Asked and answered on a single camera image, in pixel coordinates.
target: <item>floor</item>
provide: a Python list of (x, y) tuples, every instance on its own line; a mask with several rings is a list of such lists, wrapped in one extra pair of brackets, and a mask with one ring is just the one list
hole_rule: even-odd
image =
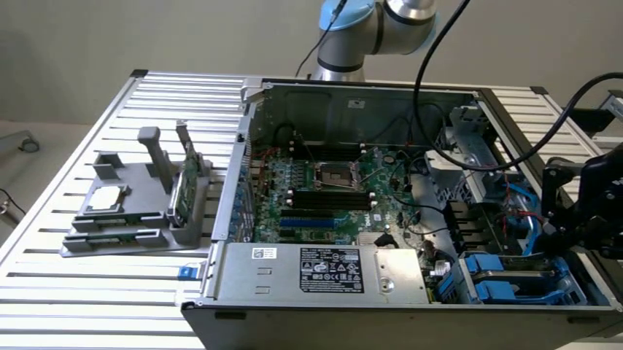
[[(91, 130), (91, 125), (0, 121), (0, 137), (24, 129), (33, 133), (41, 148), (36, 153), (24, 153), (17, 149), (0, 153), (0, 187), (28, 210)], [(11, 232), (12, 228), (0, 222), (0, 244)]]

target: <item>blue tab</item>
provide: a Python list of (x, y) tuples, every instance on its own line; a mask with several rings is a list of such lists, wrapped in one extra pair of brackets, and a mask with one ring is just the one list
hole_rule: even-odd
[(516, 300), (514, 287), (504, 281), (484, 281), (476, 284), (478, 298), (483, 301), (504, 301), (511, 303)]
[(474, 255), (466, 258), (466, 265), (467, 265), (467, 270), (470, 271), (470, 273), (478, 272), (478, 262), (476, 262), (476, 258)]
[(199, 274), (198, 268), (191, 268), (190, 266), (182, 266), (178, 272), (179, 281), (195, 281), (198, 280), (196, 275)]
[(499, 256), (494, 254), (476, 254), (478, 266), (483, 271), (504, 271), (503, 262), (499, 261)]

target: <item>blue pcie slot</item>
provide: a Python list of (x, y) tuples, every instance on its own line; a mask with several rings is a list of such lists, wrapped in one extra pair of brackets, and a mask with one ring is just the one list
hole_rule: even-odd
[(335, 228), (334, 219), (280, 219), (279, 226), (287, 228)]

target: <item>slotted metal table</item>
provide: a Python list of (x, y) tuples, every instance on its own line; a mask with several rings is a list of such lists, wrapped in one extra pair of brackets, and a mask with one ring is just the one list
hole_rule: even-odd
[[(178, 281), (178, 273), (179, 267), (200, 263), (207, 256), (228, 155), (243, 114), (243, 81), (244, 77), (149, 71), (144, 76), (135, 74), (125, 82), (0, 248), (0, 349), (204, 348), (175, 304), (180, 297), (199, 295), (200, 282)], [(528, 141), (535, 143), (560, 113), (556, 103), (528, 87), (486, 88), (494, 90)], [(192, 251), (63, 259), (57, 250), (95, 176), (89, 164), (96, 153), (119, 152), (124, 163), (148, 161), (136, 136), (143, 126), (155, 125), (161, 129), (163, 149), (172, 160), (182, 160), (176, 119), (190, 121), (196, 150), (215, 165), (202, 247)], [(583, 162), (600, 152), (568, 122), (540, 156), (547, 160), (563, 155)], [(575, 199), (578, 181), (566, 190)]]

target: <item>warning label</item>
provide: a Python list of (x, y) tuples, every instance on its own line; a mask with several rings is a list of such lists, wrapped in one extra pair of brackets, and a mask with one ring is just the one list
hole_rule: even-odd
[(300, 248), (300, 290), (363, 293), (359, 249)]

